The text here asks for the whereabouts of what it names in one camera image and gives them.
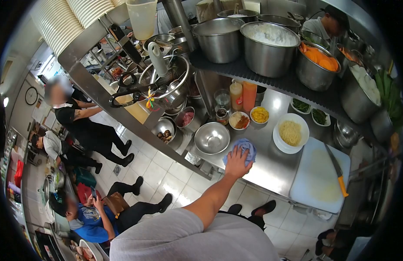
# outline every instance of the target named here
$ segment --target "sauce bottle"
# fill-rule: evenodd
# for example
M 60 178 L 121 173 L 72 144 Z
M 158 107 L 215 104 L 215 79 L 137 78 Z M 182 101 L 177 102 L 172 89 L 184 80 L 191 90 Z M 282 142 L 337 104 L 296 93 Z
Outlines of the sauce bottle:
M 255 107 L 255 98 L 257 96 L 257 85 L 244 81 L 243 84 L 243 108 L 250 112 Z
M 241 110 L 242 109 L 242 85 L 240 83 L 234 82 L 229 86 L 230 100 L 232 103 L 232 109 Z

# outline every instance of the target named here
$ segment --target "cutting board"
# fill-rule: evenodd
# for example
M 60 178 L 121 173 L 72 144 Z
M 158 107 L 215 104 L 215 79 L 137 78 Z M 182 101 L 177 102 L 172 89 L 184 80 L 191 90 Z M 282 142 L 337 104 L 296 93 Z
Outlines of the cutting board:
M 348 184 L 351 160 L 349 156 L 329 146 L 338 161 L 344 176 L 345 186 Z M 293 185 L 290 198 L 320 210 L 338 213 L 344 197 L 338 183 L 335 167 L 325 144 L 310 137 L 303 148 L 302 158 Z

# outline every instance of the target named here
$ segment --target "hand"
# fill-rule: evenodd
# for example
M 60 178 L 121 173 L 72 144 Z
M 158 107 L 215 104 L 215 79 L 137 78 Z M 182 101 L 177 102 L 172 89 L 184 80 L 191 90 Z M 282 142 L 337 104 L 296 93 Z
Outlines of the hand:
M 228 161 L 225 167 L 225 175 L 235 177 L 236 179 L 243 177 L 252 168 L 253 161 L 245 167 L 245 161 L 247 159 L 249 149 L 246 149 L 242 154 L 242 148 L 238 149 L 238 146 L 233 148 L 233 151 L 228 153 Z
M 103 202 L 101 201 L 101 199 L 97 196 L 97 199 L 93 198 L 93 205 L 96 207 L 96 209 L 98 211 L 104 211 L 103 209 Z

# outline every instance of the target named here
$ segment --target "noodles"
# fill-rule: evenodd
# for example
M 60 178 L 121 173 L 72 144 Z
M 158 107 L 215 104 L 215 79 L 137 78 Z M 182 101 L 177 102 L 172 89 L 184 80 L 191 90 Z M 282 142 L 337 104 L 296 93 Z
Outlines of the noodles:
M 290 146 L 296 147 L 301 140 L 301 125 L 293 121 L 283 121 L 278 128 L 282 140 Z

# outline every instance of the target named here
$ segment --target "gray shirt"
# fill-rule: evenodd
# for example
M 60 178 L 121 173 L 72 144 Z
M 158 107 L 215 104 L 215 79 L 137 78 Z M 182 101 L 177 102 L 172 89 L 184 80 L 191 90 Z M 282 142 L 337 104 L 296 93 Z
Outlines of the gray shirt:
M 218 213 L 203 231 L 203 223 L 183 208 L 144 220 L 117 236 L 110 260 L 209 261 L 280 260 L 268 236 L 256 224 Z
M 315 33 L 322 37 L 325 40 L 328 40 L 330 44 L 330 52 L 331 54 L 335 53 L 336 42 L 338 41 L 338 37 L 334 36 L 332 38 L 329 37 L 328 33 L 326 32 L 324 25 L 322 24 L 321 17 L 317 19 L 310 19 L 304 22 L 302 30 L 309 31 Z
M 61 140 L 52 131 L 45 132 L 43 137 L 44 149 L 46 153 L 53 159 L 57 160 L 62 151 Z

